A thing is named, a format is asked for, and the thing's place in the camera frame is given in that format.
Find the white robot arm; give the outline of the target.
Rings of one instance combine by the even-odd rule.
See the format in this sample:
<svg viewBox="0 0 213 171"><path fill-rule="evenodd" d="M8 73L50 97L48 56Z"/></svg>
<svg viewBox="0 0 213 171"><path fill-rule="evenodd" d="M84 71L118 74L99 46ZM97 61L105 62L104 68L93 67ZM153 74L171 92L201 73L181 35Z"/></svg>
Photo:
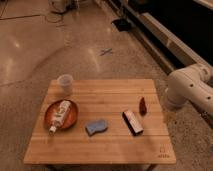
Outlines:
<svg viewBox="0 0 213 171"><path fill-rule="evenodd" d="M213 117L213 87L208 85L211 76L210 68L202 63L171 72L164 94L167 108L180 109L190 101Z"/></svg>

